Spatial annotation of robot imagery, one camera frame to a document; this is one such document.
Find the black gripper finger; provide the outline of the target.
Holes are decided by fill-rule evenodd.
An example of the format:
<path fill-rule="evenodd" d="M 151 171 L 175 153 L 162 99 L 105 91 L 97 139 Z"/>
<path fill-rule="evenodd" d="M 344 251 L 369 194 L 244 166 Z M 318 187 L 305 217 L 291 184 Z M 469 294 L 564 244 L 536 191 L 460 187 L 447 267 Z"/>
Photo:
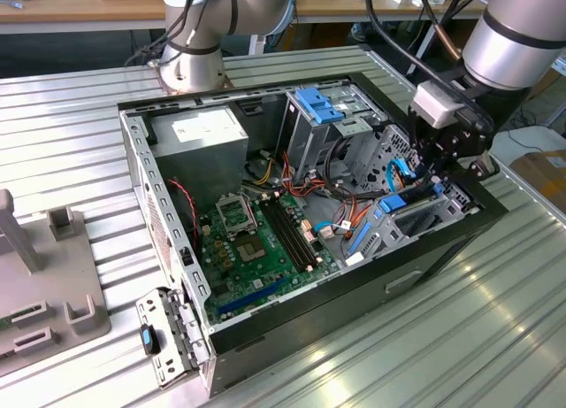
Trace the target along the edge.
<path fill-rule="evenodd" d="M 499 164 L 489 153 L 464 158 L 447 158 L 434 164 L 433 174 L 443 181 L 481 182 L 500 172 Z"/>
<path fill-rule="evenodd" d="M 438 136 L 436 134 L 410 137 L 411 148 L 416 152 L 418 164 L 415 169 L 417 179 L 424 178 L 430 170 L 437 157 L 436 143 Z"/>

